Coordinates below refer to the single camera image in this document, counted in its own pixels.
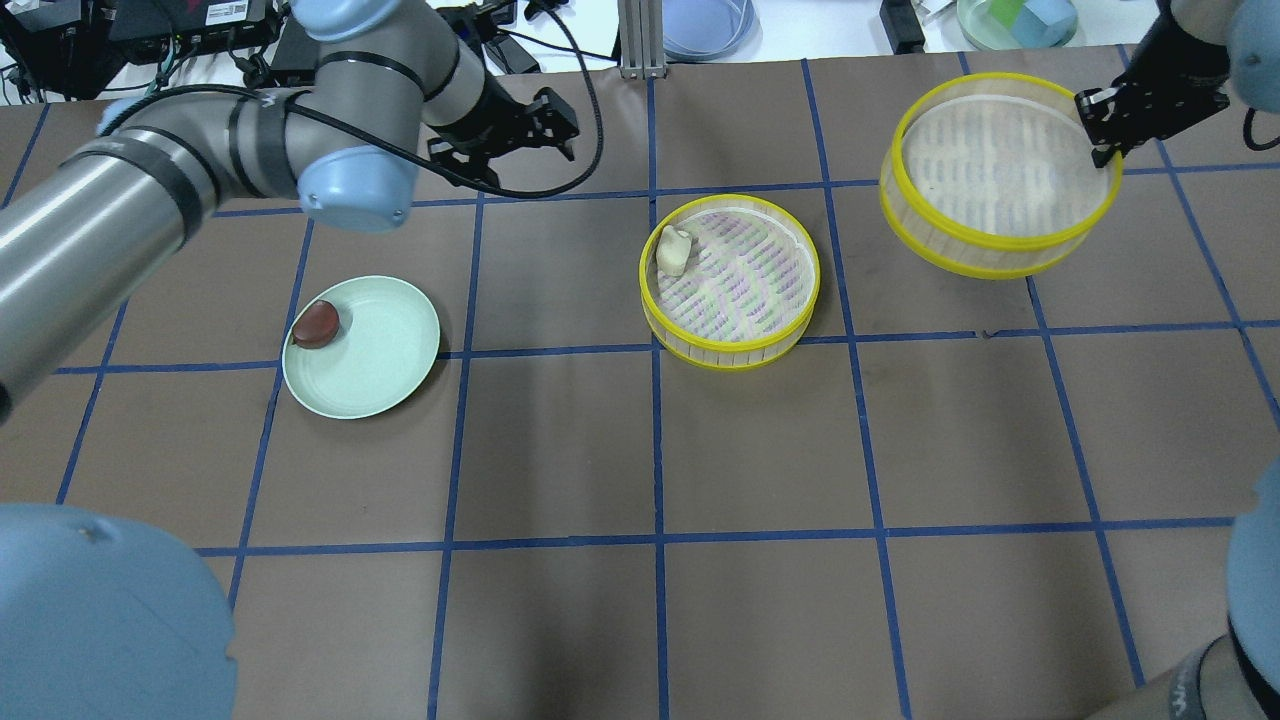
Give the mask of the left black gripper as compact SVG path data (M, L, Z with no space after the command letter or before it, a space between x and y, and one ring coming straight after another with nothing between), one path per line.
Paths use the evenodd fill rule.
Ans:
M433 127L428 160L468 182L498 186L490 161L520 149L553 147L575 161L579 118L552 88L540 88L521 104L504 88L484 88L477 105L451 126Z

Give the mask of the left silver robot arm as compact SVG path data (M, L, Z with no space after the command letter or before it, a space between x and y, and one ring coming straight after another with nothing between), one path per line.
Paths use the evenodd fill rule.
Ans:
M506 196L489 163L573 154L557 94L513 100L422 1L296 1L308 88L187 85L116 104L97 136L3 210L3 416L232 199L399 227L420 170ZM3 505L5 719L229 719L237 665L206 562L141 521Z

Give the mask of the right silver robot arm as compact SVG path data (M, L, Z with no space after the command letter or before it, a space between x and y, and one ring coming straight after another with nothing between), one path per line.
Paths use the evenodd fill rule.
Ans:
M1126 69L1075 97L1091 159L1110 167L1224 110L1276 113L1279 6L1275 1L1161 1ZM1225 633L1096 712L1098 719L1275 719L1279 691L1279 484L1271 464L1254 506L1228 543Z

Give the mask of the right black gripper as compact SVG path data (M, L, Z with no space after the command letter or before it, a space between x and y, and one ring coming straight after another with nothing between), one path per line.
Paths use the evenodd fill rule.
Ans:
M1158 15L1111 85L1075 95L1094 145L1093 167L1103 169L1121 151L1171 138L1225 110L1229 70L1225 44L1197 38L1172 15Z

